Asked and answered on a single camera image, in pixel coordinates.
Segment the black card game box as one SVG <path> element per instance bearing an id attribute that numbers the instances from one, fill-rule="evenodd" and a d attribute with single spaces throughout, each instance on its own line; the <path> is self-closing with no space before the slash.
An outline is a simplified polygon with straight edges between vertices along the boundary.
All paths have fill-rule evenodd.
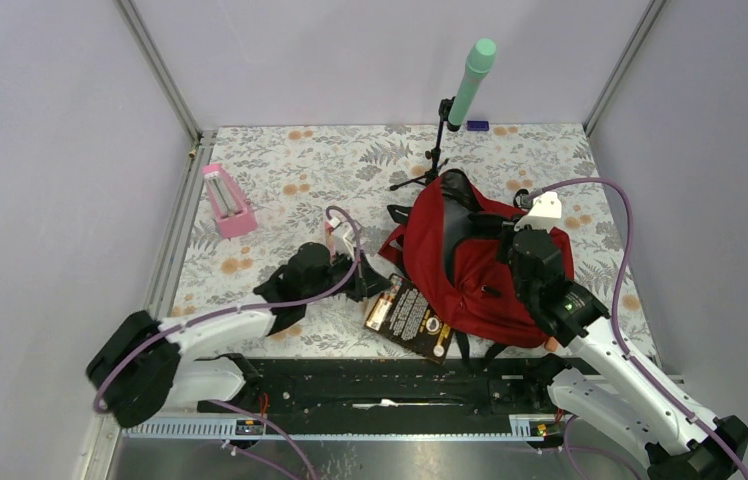
<path id="1" fill-rule="evenodd" d="M 443 364 L 453 330 L 411 281 L 397 274 L 389 280 L 391 286 L 369 309 L 364 327 L 430 362 Z"/>

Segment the red student backpack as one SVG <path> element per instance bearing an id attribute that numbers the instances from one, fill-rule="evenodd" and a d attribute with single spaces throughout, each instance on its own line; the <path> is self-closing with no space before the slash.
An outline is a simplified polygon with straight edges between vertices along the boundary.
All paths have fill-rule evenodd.
<path id="1" fill-rule="evenodd" d="M 462 362 L 472 336 L 491 341 L 482 363 L 507 347 L 542 347 L 543 333 L 518 301 L 508 266 L 498 259 L 503 228 L 520 219 L 516 206 L 484 196 L 459 169 L 426 186 L 413 205 L 391 204 L 396 228 L 379 254 L 414 283 L 451 327 Z"/>

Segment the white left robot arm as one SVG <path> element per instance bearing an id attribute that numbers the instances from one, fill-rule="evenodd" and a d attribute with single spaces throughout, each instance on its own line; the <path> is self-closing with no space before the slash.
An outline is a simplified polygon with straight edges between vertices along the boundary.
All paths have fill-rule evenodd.
<path id="1" fill-rule="evenodd" d="M 362 302 L 390 286 L 364 253 L 332 255 L 326 246 L 309 242 L 228 307 L 164 319 L 135 311 L 85 368 L 96 389 L 93 407 L 113 415 L 123 428 L 166 408 L 209 400 L 249 410 L 259 401 L 261 387 L 231 344 L 287 330 L 305 317 L 310 303 L 338 295 Z"/>

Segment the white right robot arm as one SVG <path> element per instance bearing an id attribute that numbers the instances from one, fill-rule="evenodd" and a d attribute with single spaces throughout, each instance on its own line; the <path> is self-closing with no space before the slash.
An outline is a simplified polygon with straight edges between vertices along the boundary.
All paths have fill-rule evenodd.
<path id="1" fill-rule="evenodd" d="M 651 479 L 748 477 L 742 458 L 748 427 L 717 417 L 616 333 L 609 310 L 564 272 L 562 252 L 545 230 L 506 230 L 499 249 L 515 293 L 539 329 L 594 368 L 613 387 L 591 387 L 573 367 L 542 373 L 523 386 L 525 402 L 555 405 L 581 417 L 624 447 Z"/>

